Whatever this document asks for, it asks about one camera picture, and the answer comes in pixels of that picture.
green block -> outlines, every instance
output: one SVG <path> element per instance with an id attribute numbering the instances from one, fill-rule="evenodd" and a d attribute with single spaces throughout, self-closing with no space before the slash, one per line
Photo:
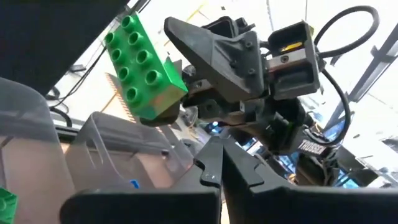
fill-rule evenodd
<path id="1" fill-rule="evenodd" d="M 156 54 L 137 14 L 126 16 L 105 43 L 132 114 L 154 119 L 188 92 L 170 59 Z"/>
<path id="2" fill-rule="evenodd" d="M 0 223 L 14 223 L 18 196 L 0 188 Z"/>

clear plastic container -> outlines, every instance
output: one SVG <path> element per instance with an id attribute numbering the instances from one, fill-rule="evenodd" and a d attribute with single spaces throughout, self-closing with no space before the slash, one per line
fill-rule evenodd
<path id="1" fill-rule="evenodd" d="M 18 196 L 14 223 L 58 223 L 74 193 L 46 100 L 0 78 L 0 184 Z"/>
<path id="2" fill-rule="evenodd" d="M 77 191 L 138 182 L 166 188 L 190 167 L 155 128 L 93 113 L 66 151 Z"/>

